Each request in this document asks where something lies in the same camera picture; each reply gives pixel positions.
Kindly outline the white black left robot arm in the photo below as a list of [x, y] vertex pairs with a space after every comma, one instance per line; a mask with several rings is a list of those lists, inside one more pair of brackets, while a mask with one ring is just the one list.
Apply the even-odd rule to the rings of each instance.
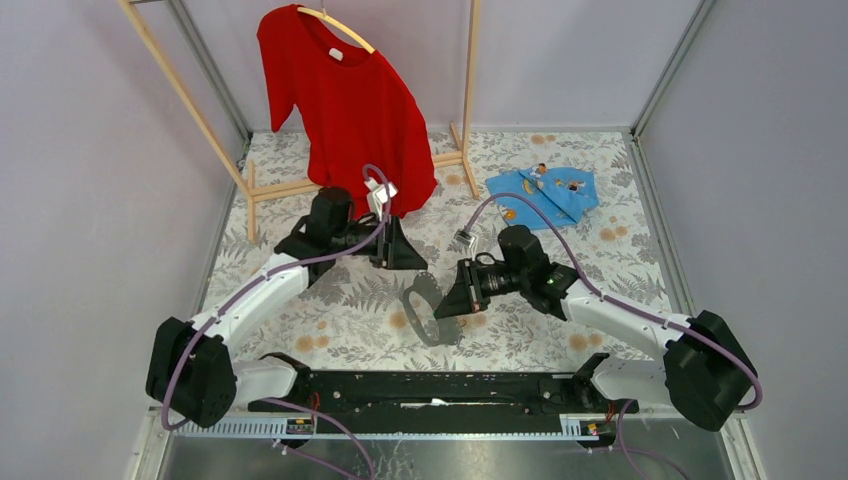
[[309, 401], [300, 367], [282, 354], [238, 361], [241, 345], [271, 316], [312, 287], [337, 260], [366, 256], [386, 270], [423, 270], [427, 263], [390, 213], [397, 189], [375, 179], [365, 183], [370, 211], [353, 217], [351, 194], [324, 187], [310, 211], [274, 248], [257, 274], [223, 301], [189, 321], [170, 317], [157, 329], [145, 383], [146, 394], [185, 422], [210, 427], [231, 409], [273, 398], [296, 411]]

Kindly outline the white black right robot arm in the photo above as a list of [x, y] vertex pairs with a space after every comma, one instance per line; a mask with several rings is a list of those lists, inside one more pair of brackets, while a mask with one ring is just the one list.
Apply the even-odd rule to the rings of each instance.
[[517, 293], [542, 314], [600, 330], [646, 354], [644, 360], [600, 355], [586, 362], [573, 386], [583, 410], [597, 412], [611, 400], [664, 404], [716, 432], [754, 389], [756, 370], [721, 316], [652, 313], [606, 295], [576, 269], [551, 261], [524, 226], [504, 229], [497, 241], [500, 259], [481, 253], [458, 262], [435, 318], [482, 312], [492, 298]]

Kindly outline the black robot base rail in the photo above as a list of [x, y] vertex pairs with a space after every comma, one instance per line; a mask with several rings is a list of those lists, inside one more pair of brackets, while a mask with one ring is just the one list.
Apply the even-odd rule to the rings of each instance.
[[282, 405], [262, 400], [251, 412], [310, 407], [357, 435], [561, 434], [562, 421], [586, 414], [605, 421], [637, 402], [609, 400], [584, 372], [417, 372], [317, 370], [295, 365], [297, 376]]

